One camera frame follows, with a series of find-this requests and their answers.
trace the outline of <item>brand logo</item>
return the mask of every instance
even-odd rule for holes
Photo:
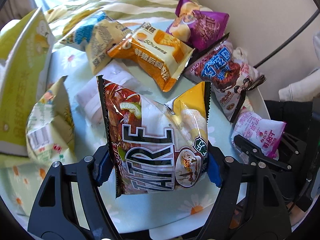
[[[200,152],[202,156],[206,156],[207,151],[208,151],[208,147],[207,144],[205,143],[205,141],[198,136],[195,141],[193,142],[193,146],[192,146],[197,152]]]

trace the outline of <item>yellow snack bag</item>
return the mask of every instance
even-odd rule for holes
[[[138,63],[163,92],[168,92],[187,66],[193,51],[177,38],[144,23],[110,49],[108,55]]]

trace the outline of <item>striped fabric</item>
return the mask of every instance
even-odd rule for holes
[[[46,11],[45,16],[56,40],[63,37],[70,22],[77,23],[97,9],[105,10],[111,18],[125,26],[143,22],[161,22],[174,19],[179,0],[70,0]],[[56,43],[54,49],[64,45]]]

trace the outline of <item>light green snack bag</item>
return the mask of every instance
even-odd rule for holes
[[[50,166],[76,162],[74,123],[68,93],[61,77],[35,104],[28,118],[26,140],[28,156]]]
[[[0,153],[6,154],[0,158],[0,167],[16,163],[18,159],[9,155],[28,156],[26,123],[45,93],[54,43],[41,8],[0,36]]]

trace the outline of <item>daisy print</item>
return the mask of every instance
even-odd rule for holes
[[[119,214],[119,211],[112,211],[112,210],[111,210],[111,209],[112,209],[112,206],[111,206],[110,204],[106,206],[106,209],[107,209],[107,211],[108,211],[108,214],[109,214],[112,222],[114,222],[114,223],[120,223],[120,219],[114,217],[114,216],[116,216],[117,214]]]
[[[64,56],[61,63],[62,63],[63,69],[69,69],[69,68],[74,68],[78,61],[79,61],[78,57],[76,57],[76,55],[72,53]]]
[[[208,127],[208,140],[211,143],[211,145],[215,145],[215,143],[216,143],[216,139],[209,135],[209,134],[211,134],[213,132],[214,132],[214,127],[213,126],[209,126]]]
[[[39,169],[36,171],[37,180],[38,180],[40,183],[42,183],[42,181],[44,180],[46,174],[47,174],[47,171],[46,171],[44,168],[39,168]]]
[[[20,174],[19,174],[18,167],[17,166],[13,166],[12,167],[12,171],[13,171],[14,179],[16,181],[20,181]]]
[[[211,198],[209,198],[209,194],[206,194],[201,200],[199,200],[198,194],[191,195],[191,202],[188,200],[185,200],[183,203],[184,205],[181,205],[178,210],[182,211],[183,213],[180,213],[177,215],[178,219],[182,219],[185,217],[188,217],[190,215],[196,214],[203,210],[204,208],[210,206],[213,204],[213,201]]]
[[[18,210],[23,213],[24,212],[24,205],[23,205],[23,201],[21,196],[18,193],[15,193],[12,196],[12,202],[14,203],[14,205],[18,208]]]
[[[23,185],[27,190],[30,190],[30,181],[27,178],[23,178]]]

